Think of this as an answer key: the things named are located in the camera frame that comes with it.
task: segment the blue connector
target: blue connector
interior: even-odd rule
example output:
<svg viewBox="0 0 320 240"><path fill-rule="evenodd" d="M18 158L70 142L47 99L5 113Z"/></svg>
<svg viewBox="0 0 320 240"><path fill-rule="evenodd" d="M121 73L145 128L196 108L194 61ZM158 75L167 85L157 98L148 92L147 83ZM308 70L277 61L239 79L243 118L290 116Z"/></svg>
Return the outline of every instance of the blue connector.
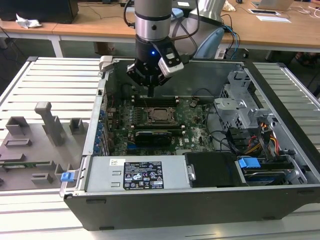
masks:
<svg viewBox="0 0 320 240"><path fill-rule="evenodd" d="M243 157L238 160L240 167L243 168L261 168L258 158L256 157Z"/></svg>
<svg viewBox="0 0 320 240"><path fill-rule="evenodd" d="M93 147L93 151L94 151L94 152L99 152L99 151L100 151L100 147L94 146L94 147Z"/></svg>
<svg viewBox="0 0 320 240"><path fill-rule="evenodd" d="M101 115L101 117L103 117L105 114L106 114L105 111L100 110L100 115Z"/></svg>
<svg viewBox="0 0 320 240"><path fill-rule="evenodd" d="M61 182L74 182L75 172L64 172L61 175Z"/></svg>
<svg viewBox="0 0 320 240"><path fill-rule="evenodd" d="M97 136L94 140L94 144L99 144L101 142L100 138Z"/></svg>
<svg viewBox="0 0 320 240"><path fill-rule="evenodd" d="M104 127L104 125L99 122L97 128L101 130L103 127Z"/></svg>

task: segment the gray case panel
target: gray case panel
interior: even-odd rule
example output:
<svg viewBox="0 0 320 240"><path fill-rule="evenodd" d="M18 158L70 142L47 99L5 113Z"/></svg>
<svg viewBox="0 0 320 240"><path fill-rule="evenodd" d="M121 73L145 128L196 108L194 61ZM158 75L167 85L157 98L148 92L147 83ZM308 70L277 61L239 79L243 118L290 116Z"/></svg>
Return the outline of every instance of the gray case panel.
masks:
<svg viewBox="0 0 320 240"><path fill-rule="evenodd" d="M89 231L282 219L319 203L320 187L215 192L65 196Z"/></svg>
<svg viewBox="0 0 320 240"><path fill-rule="evenodd" d="M53 144L51 137L46 135L42 124L35 123L29 124L29 126L22 126L21 130L24 135L12 136L8 133L0 146L0 166L4 163L1 160L6 156L12 158L21 156L21 154L24 154L24 159L19 161L10 160L10 163L14 165L15 162L19 162L28 166L33 163L38 164L34 164L35 167L32 168L19 167L22 166L21 164L16 164L15 168L14 166L12 168L2 168L4 171L0 171L0 178L3 179L4 183L0 186L0 191L59 188L61 186L61 173L67 171L68 165L71 164L73 168L80 166L88 124L83 123L83 126L83 134L72 134L69 123L62 123L63 129L60 133L63 144L61 146ZM5 146L8 140L19 139L29 139L31 144L27 146ZM52 181L38 184L40 181L33 180L33 174L43 173L48 173L52 177Z"/></svg>

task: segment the laptop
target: laptop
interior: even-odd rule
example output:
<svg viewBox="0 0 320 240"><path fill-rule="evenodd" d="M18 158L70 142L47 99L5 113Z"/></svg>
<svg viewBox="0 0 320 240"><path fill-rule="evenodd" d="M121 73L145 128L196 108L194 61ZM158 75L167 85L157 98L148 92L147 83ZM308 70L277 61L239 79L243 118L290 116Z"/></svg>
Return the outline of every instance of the laptop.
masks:
<svg viewBox="0 0 320 240"><path fill-rule="evenodd" d="M260 2L252 1L251 4L257 9L268 10L288 10L294 0L261 0Z"/></svg>

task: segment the robotic arm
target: robotic arm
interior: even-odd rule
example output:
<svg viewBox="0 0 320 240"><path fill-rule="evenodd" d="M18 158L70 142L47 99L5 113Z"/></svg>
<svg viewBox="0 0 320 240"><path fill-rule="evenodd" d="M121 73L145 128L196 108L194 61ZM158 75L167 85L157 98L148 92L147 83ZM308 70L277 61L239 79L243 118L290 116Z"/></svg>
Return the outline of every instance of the robotic arm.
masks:
<svg viewBox="0 0 320 240"><path fill-rule="evenodd" d="M183 22L175 22L173 26L172 0L135 0L135 23L126 20L126 7L124 8L124 21L129 27L135 27L136 32L136 59L127 67L127 74L137 84L148 87L148 97L153 97L154 88L165 84L174 74L184 69L184 62L188 62L183 61L173 41L187 39L193 35L197 42L203 41L204 37L208 37L208 33L221 26L220 13L224 3L225 0L200 0L197 14L193 11L189 18ZM169 37L171 26L176 28L176 33L180 33L179 30L182 31L183 27L184 30L190 30L194 28L194 24L197 27L192 34Z"/></svg>

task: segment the paper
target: paper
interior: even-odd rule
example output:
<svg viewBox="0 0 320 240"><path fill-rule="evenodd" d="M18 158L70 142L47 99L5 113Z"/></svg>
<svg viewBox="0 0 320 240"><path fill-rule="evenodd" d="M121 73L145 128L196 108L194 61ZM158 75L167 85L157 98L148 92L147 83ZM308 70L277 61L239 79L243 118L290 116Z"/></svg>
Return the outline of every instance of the paper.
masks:
<svg viewBox="0 0 320 240"><path fill-rule="evenodd" d="M178 1L178 5L179 6L184 6L184 7L190 7L189 3L185 2L185 1Z"/></svg>
<svg viewBox="0 0 320 240"><path fill-rule="evenodd" d="M288 19L278 16L256 16L260 21L291 23Z"/></svg>
<svg viewBox="0 0 320 240"><path fill-rule="evenodd" d="M38 20L28 20L24 19L23 17L18 16L16 14L16 20L15 22L19 24L19 26L28 29L28 28L36 28L36 27L41 27L42 25L39 23Z"/></svg>
<svg viewBox="0 0 320 240"><path fill-rule="evenodd" d="M111 158L110 159L110 166L124 166L126 159L120 158Z"/></svg>
<svg viewBox="0 0 320 240"><path fill-rule="evenodd" d="M227 12L235 12L236 11L234 6L232 6L228 1L225 1L222 10L227 11Z"/></svg>

